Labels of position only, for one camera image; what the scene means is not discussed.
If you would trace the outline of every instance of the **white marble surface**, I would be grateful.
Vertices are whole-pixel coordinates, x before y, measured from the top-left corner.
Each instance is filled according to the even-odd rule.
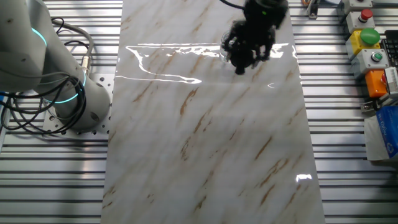
[[[271,60],[219,58],[242,12],[125,0],[102,224],[323,224],[290,17]]]

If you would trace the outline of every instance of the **black cable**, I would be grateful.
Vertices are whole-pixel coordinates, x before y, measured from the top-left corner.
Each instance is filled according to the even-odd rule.
[[[54,102],[56,102],[56,100],[59,97],[59,94],[62,92],[62,89],[65,86],[66,82],[73,83],[74,84],[73,86],[75,87],[76,93],[78,94],[78,96],[76,98],[77,99],[76,107],[72,111],[72,115],[70,116],[71,118],[61,128],[58,128],[55,131],[43,130],[43,129],[35,126],[34,124],[32,124],[33,120],[41,112],[45,111],[45,109],[49,109],[50,106],[52,106],[54,104]],[[35,95],[36,97],[40,97],[40,106],[39,106],[39,109],[37,111],[34,111],[34,112],[20,109],[19,106],[18,106],[18,102],[17,102],[18,99],[24,99],[26,97],[31,98],[32,96],[19,96],[19,95],[16,95],[15,93],[7,94],[9,98],[7,99],[6,105],[4,105],[4,108],[3,108],[2,112],[1,112],[1,115],[0,115],[0,122],[3,124],[4,128],[6,128],[6,129],[8,129],[10,131],[14,131],[14,130],[22,128],[23,130],[27,131],[30,134],[58,134],[58,133],[63,133],[66,130],[70,129],[73,125],[75,125],[79,121],[79,119],[81,118],[81,116],[83,115],[83,113],[85,111],[85,108],[86,108],[86,93],[85,93],[85,89],[84,89],[83,84],[81,83],[81,81],[78,78],[69,77],[66,80],[66,82],[65,83],[63,82],[63,83],[59,84],[59,86],[56,87],[55,90],[50,90],[49,91],[49,92],[56,91],[58,89],[57,95],[55,96],[53,102],[51,104],[49,104],[48,106],[46,106],[45,108],[42,108],[43,98],[41,96],[39,96],[39,95]],[[10,110],[11,116],[14,118],[15,122],[18,124],[18,127],[10,128],[9,126],[5,125],[4,120],[5,120],[6,110]],[[20,114],[20,116],[22,117],[22,119],[25,122],[24,124],[22,124],[18,120],[15,112],[18,112]],[[27,119],[24,116],[24,114],[34,114],[34,116],[31,119]],[[34,128],[34,129],[38,130],[39,132],[35,132],[35,131],[31,131],[31,130],[27,129],[28,125],[30,127]]]
[[[85,44],[84,42],[80,41],[80,40],[71,40],[71,41],[65,42],[65,43],[63,43],[63,44],[66,46],[66,45],[71,44],[71,43],[78,43],[78,44],[81,44],[81,45],[85,46],[86,49],[88,50],[88,45]]]
[[[59,34],[59,32],[61,31],[63,25],[65,24],[65,21],[64,21],[63,18],[61,18],[61,17],[54,17],[54,18],[51,19],[51,21],[54,21],[54,20],[56,20],[56,19],[62,20],[62,23],[61,23],[61,25],[60,25],[60,28],[56,31],[56,33]]]
[[[228,2],[228,1],[226,1],[226,0],[220,0],[222,3],[224,3],[224,4],[226,4],[227,6],[231,6],[231,7],[234,7],[235,9],[244,9],[244,7],[243,6],[239,6],[239,5],[235,5],[235,4],[232,4],[232,3],[230,3],[230,2]]]
[[[61,22],[56,21],[56,20],[53,20],[52,23],[56,24],[56,25],[61,25]],[[64,26],[64,28],[70,29],[72,31],[75,31],[75,32],[77,32],[77,33],[79,33],[79,34],[81,34],[81,35],[83,35],[83,36],[85,36],[87,38],[87,40],[88,40],[88,50],[87,50],[87,53],[85,54],[85,56],[90,57],[91,53],[93,52],[93,48],[94,48],[94,40],[91,37],[91,35],[89,35],[89,33],[87,33],[87,31],[85,31],[85,30],[83,30],[83,29],[81,29],[81,28],[79,28],[77,26],[73,26],[73,25],[67,24],[66,22],[63,23],[63,26]]]

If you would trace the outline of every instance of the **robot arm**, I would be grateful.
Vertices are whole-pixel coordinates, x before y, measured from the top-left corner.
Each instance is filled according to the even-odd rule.
[[[89,36],[77,27],[68,24],[64,27]],[[90,42],[87,55],[93,49]],[[89,79],[86,70],[59,39],[44,2],[0,0],[0,91],[18,99],[15,93],[27,90],[34,90],[39,94],[36,97],[50,103],[67,128],[90,131],[108,114],[107,91]],[[17,103],[16,107],[7,104],[4,108],[21,111]]]
[[[25,0],[0,1],[0,90],[27,91],[40,83],[47,43],[32,29]]]

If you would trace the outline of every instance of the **wire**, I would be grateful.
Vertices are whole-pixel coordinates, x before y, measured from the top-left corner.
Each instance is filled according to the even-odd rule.
[[[45,78],[45,77],[50,77],[50,76],[53,76],[53,75],[66,75],[66,76],[70,77],[69,73],[67,73],[67,72],[52,72],[52,73],[48,73],[48,74],[32,76],[32,75],[20,75],[20,74],[12,73],[12,72],[9,72],[9,71],[4,70],[2,68],[0,68],[0,71],[8,73],[10,75],[14,75],[14,76],[20,77],[20,78]]]
[[[56,20],[53,20],[52,23],[55,25],[59,25],[59,26],[62,25],[61,22],[56,21]],[[89,33],[87,33],[85,30],[83,30],[77,26],[73,26],[73,25],[70,25],[67,23],[63,23],[63,26],[67,29],[70,29],[72,31],[75,31],[75,32],[78,32],[79,34],[84,35],[88,39],[88,49],[87,49],[87,53],[85,54],[85,56],[90,56],[91,53],[93,52],[93,48],[94,48],[94,40],[91,37],[91,35],[89,35]]]
[[[61,23],[61,25],[60,25],[60,28],[56,31],[56,33],[59,34],[60,31],[61,31],[61,29],[62,29],[62,27],[63,27],[63,25],[65,24],[65,21],[64,21],[63,18],[61,18],[61,17],[54,17],[54,18],[51,19],[51,21],[54,21],[54,20],[56,20],[56,19],[62,20],[62,23]]]
[[[232,3],[230,3],[230,2],[228,2],[228,1],[226,1],[226,0],[220,0],[220,1],[221,1],[222,3],[228,5],[228,6],[234,7],[235,9],[242,9],[242,10],[244,9],[243,6],[239,6],[239,5],[232,4]]]
[[[65,42],[65,43],[63,43],[63,44],[66,46],[66,45],[71,44],[71,43],[78,43],[78,44],[81,44],[81,45],[85,46],[86,49],[88,50],[87,44],[83,43],[83,42],[80,41],[80,40],[71,40],[71,41]]]
[[[52,92],[54,91],[58,91],[57,95],[55,96],[54,101],[57,100],[57,98],[59,97],[59,94],[62,91],[62,88],[66,85],[66,83],[68,82],[72,82],[75,86],[75,90],[78,93],[78,97],[77,97],[77,101],[76,101],[76,107],[75,109],[72,111],[71,115],[68,116],[68,118],[70,118],[68,121],[66,121],[64,123],[64,125],[61,128],[58,128],[55,131],[46,131],[43,130],[37,126],[35,126],[34,124],[32,124],[33,120],[36,119],[36,117],[43,111],[49,109],[51,106],[53,106],[53,103],[50,103],[48,106],[45,106],[45,108],[42,107],[43,105],[43,98],[40,97],[40,105],[39,105],[39,109],[37,111],[26,111],[26,110],[22,110],[19,105],[18,105],[18,100],[19,99],[24,99],[24,98],[32,98],[33,96],[22,96],[22,95],[17,95],[15,93],[8,93],[7,95],[9,95],[10,97],[7,99],[4,108],[1,112],[0,115],[0,122],[2,123],[2,125],[4,126],[4,128],[10,130],[10,131],[15,131],[18,129],[23,129],[25,131],[27,131],[28,133],[31,134],[58,134],[58,133],[63,133],[66,130],[70,129],[73,125],[75,125],[78,120],[81,118],[81,116],[84,113],[84,110],[86,108],[86,94],[85,94],[85,89],[83,84],[81,83],[81,81],[76,78],[76,77],[68,77],[68,79],[66,79],[64,82],[62,82],[59,86],[57,86],[55,88],[55,90],[50,90]],[[10,110],[10,114],[11,116],[14,118],[15,122],[18,124],[17,127],[15,128],[11,128],[7,125],[5,125],[5,114],[6,111]],[[24,120],[24,123],[22,124],[17,116],[16,116],[16,112],[18,112],[21,116],[21,118]],[[25,114],[33,114],[33,117],[31,119],[27,119],[25,117]],[[32,131],[30,129],[27,128],[27,126],[30,126],[31,128],[36,129],[37,131]]]

